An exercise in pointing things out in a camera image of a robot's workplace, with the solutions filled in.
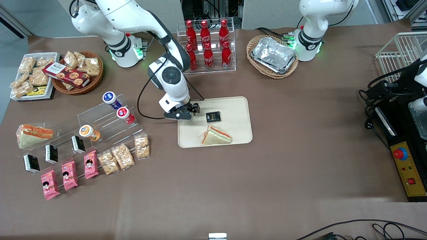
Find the sandwich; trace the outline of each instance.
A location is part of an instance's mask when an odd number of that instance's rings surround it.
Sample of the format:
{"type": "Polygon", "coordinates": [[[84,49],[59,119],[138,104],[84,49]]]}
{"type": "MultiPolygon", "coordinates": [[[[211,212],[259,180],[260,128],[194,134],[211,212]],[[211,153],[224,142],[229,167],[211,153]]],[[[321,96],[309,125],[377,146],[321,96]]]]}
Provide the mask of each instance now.
{"type": "Polygon", "coordinates": [[[34,144],[44,142],[47,139],[51,139],[53,136],[53,130],[35,127],[28,124],[19,126],[16,131],[16,138],[18,139],[18,147],[25,149],[34,144]]]}
{"type": "Polygon", "coordinates": [[[231,143],[232,140],[232,137],[228,133],[209,125],[204,133],[202,145],[228,144],[231,143]]]}

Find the woven basket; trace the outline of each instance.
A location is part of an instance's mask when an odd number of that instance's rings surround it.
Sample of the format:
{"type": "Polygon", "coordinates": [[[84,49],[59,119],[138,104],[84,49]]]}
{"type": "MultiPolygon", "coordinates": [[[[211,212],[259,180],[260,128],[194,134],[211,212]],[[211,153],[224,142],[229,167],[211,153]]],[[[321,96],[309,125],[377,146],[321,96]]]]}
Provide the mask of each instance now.
{"type": "MultiPolygon", "coordinates": [[[[95,54],[93,52],[80,52],[80,53],[87,58],[98,58],[99,65],[101,67],[101,69],[99,70],[99,75],[95,76],[95,77],[91,77],[90,78],[91,81],[84,88],[81,88],[81,89],[80,88],[73,88],[71,90],[67,90],[61,81],[52,78],[53,86],[56,88],[57,91],[60,91],[63,94],[72,94],[72,95],[74,95],[74,94],[85,94],[85,93],[92,91],[101,81],[102,72],[104,70],[104,64],[102,62],[102,59],[97,54],[95,54]]],[[[64,59],[61,59],[61,61],[59,61],[59,63],[65,65],[64,59]]]]}
{"type": "Polygon", "coordinates": [[[291,73],[296,69],[296,67],[298,66],[298,58],[295,59],[295,61],[292,63],[292,65],[289,67],[288,71],[286,71],[285,74],[278,74],[276,72],[274,72],[273,70],[269,69],[268,67],[262,65],[261,63],[255,61],[252,57],[251,57],[251,52],[252,50],[256,47],[256,45],[259,43],[259,41],[262,38],[266,38],[266,37],[271,37],[274,40],[276,40],[278,43],[280,44],[285,44],[285,42],[283,42],[282,40],[278,39],[277,37],[273,37],[273,36],[268,36],[268,35],[259,35],[254,37],[251,41],[249,41],[248,46],[246,47],[246,56],[249,60],[249,62],[262,74],[264,74],[265,76],[269,76],[271,78],[274,79],[283,79],[289,75],[291,75],[291,73]]]}

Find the clear acrylic shelf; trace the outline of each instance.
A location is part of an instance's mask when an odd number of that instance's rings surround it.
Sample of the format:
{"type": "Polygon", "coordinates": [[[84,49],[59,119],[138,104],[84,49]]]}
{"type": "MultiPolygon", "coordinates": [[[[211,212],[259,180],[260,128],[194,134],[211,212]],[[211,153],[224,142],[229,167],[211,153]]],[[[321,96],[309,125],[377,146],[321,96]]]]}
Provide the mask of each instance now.
{"type": "MultiPolygon", "coordinates": [[[[134,114],[132,111],[134,106],[123,94],[118,95],[117,98],[122,102],[122,106],[127,107],[131,114],[134,114]]],[[[63,188],[61,165],[75,161],[77,179],[85,179],[84,155],[94,150],[99,154],[121,143],[124,143],[129,148],[134,160],[136,160],[133,139],[135,135],[143,132],[136,119],[132,124],[127,124],[123,119],[118,118],[116,110],[106,103],[101,103],[65,122],[50,127],[50,129],[54,131],[55,137],[53,139],[33,145],[30,149],[19,149],[17,146],[18,157],[21,161],[23,161],[23,156],[27,154],[37,157],[40,171],[34,173],[34,175],[39,177],[38,181],[40,181],[41,175],[54,170],[60,190],[63,188]],[[90,141],[88,138],[82,138],[86,152],[84,154],[75,153],[72,149],[71,137],[74,135],[79,136],[80,127],[86,124],[99,131],[101,138],[96,142],[90,141]],[[56,164],[50,164],[45,161],[45,146],[48,144],[58,148],[58,163],[56,164]]],[[[102,166],[99,165],[98,170],[100,174],[103,173],[102,166]]]]}
{"type": "MultiPolygon", "coordinates": [[[[206,19],[208,21],[209,32],[211,33],[211,48],[213,52],[213,70],[207,71],[205,69],[205,59],[203,57],[202,41],[200,39],[200,31],[202,29],[202,20],[193,20],[193,28],[196,32],[197,38],[197,50],[194,51],[197,61],[197,71],[193,73],[212,73],[212,72],[226,72],[236,70],[236,42],[234,36],[234,21],[233,18],[213,18],[206,19]],[[222,68],[222,50],[219,48],[219,30],[221,29],[221,20],[226,19],[228,22],[228,41],[230,42],[231,50],[231,68],[222,68]]],[[[178,42],[185,49],[187,42],[187,27],[185,22],[178,22],[178,42]]],[[[190,70],[184,72],[184,74],[193,74],[190,70]]]]}

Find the brown tabletop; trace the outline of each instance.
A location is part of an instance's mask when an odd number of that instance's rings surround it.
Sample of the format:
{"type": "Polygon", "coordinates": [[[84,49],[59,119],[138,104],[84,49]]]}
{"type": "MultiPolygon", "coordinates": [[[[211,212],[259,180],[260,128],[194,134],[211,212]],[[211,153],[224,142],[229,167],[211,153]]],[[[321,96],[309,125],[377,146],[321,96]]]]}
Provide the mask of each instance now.
{"type": "MultiPolygon", "coordinates": [[[[148,65],[164,49],[154,43],[147,60],[123,69],[100,38],[30,37],[31,53],[99,54],[104,77],[82,96],[56,93],[51,101],[10,102],[0,128],[0,239],[207,239],[210,232],[226,232],[230,240],[296,239],[359,218],[425,229],[427,203],[406,202],[393,159],[364,129],[363,105],[356,97],[380,75],[374,54],[407,31],[409,21],[331,27],[314,60],[300,62],[286,79],[273,80],[246,59],[248,41],[260,33],[237,30],[236,72],[188,79],[205,98],[248,99],[251,143],[182,149],[176,121],[137,116],[151,137],[150,159],[49,201],[39,177],[25,172],[15,155],[18,125],[60,123],[101,103],[106,91],[123,93],[136,104],[148,65]]],[[[149,84],[143,112],[162,116],[158,100],[163,95],[149,84]]],[[[366,222],[330,230],[374,237],[366,222]]]]}

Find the coca-cola bottle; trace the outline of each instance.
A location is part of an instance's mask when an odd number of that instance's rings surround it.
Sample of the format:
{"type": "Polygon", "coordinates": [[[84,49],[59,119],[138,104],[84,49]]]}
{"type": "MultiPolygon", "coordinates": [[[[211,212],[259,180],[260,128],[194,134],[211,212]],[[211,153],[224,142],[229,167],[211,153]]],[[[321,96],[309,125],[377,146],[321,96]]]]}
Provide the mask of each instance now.
{"type": "Polygon", "coordinates": [[[193,51],[197,50],[197,39],[196,39],[196,32],[194,31],[193,28],[193,23],[191,22],[191,20],[187,20],[185,22],[185,25],[187,26],[187,41],[188,44],[191,45],[191,49],[193,51]]]}
{"type": "Polygon", "coordinates": [[[205,53],[203,54],[205,68],[207,71],[212,71],[214,69],[214,53],[211,50],[211,43],[205,43],[203,46],[205,47],[205,53]]]}
{"type": "Polygon", "coordinates": [[[211,33],[208,30],[208,22],[206,20],[202,20],[202,30],[200,31],[200,38],[202,39],[202,46],[205,49],[205,43],[209,43],[211,45],[211,33]]]}
{"type": "Polygon", "coordinates": [[[219,30],[219,48],[223,48],[224,42],[228,41],[228,28],[227,28],[227,20],[221,20],[221,29],[219,30]]]}
{"type": "Polygon", "coordinates": [[[222,50],[222,68],[224,69],[230,69],[231,68],[231,50],[230,50],[230,42],[225,41],[223,43],[223,50],[222,50]]]}
{"type": "Polygon", "coordinates": [[[190,55],[190,72],[195,72],[197,71],[196,55],[193,52],[191,44],[187,44],[185,47],[187,49],[188,55],[190,55]]]}

